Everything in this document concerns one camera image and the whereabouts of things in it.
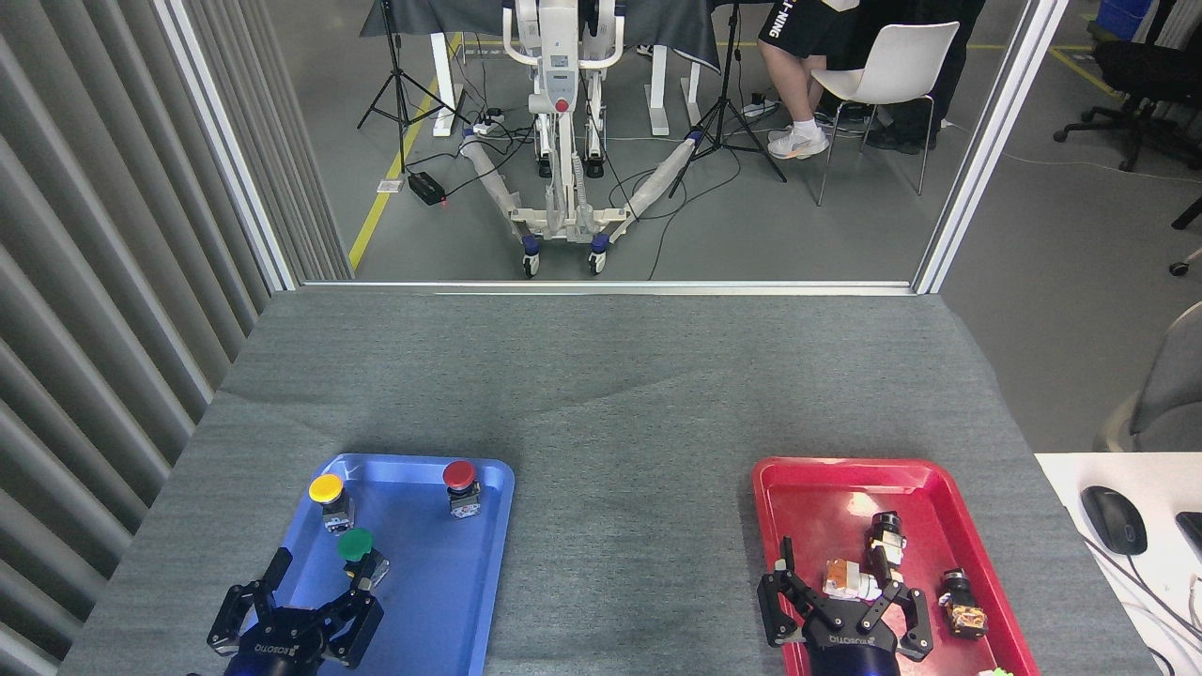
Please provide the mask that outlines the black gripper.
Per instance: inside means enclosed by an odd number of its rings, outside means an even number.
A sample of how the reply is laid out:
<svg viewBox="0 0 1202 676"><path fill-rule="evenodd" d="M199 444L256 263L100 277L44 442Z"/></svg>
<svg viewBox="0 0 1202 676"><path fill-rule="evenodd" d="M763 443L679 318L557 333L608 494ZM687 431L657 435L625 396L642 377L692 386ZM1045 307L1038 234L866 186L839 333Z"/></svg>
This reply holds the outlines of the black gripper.
<svg viewBox="0 0 1202 676"><path fill-rule="evenodd" d="M231 657L226 675L315 675L326 660L361 666L383 619L371 575L355 573L343 595L317 610L275 607L274 592L293 556L278 547L262 577L230 586L208 633L208 646ZM258 622L243 634L254 609Z"/></svg>
<svg viewBox="0 0 1202 676"><path fill-rule="evenodd" d="M807 642L809 675L899 675L895 653L923 662L934 651L928 594L909 587L885 563L871 564L871 576L881 591L879 598L862 616L841 615L841 625L833 628L816 613L819 595L795 573L793 539L783 536L778 559L757 583L764 641L769 646ZM902 607L902 638L883 622L889 605Z"/></svg>

